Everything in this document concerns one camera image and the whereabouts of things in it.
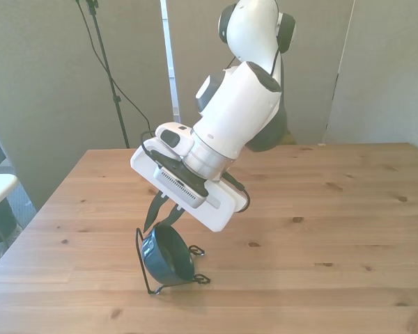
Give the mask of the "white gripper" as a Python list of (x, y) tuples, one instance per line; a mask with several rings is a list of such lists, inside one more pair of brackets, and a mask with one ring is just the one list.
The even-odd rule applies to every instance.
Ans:
[(143, 142), (130, 165), (156, 189), (144, 223), (143, 233), (154, 224), (161, 206), (175, 203), (161, 226), (172, 226), (187, 212), (213, 232), (224, 229), (232, 215), (247, 206), (247, 199), (229, 183), (205, 180), (186, 168), (181, 158), (159, 138)]

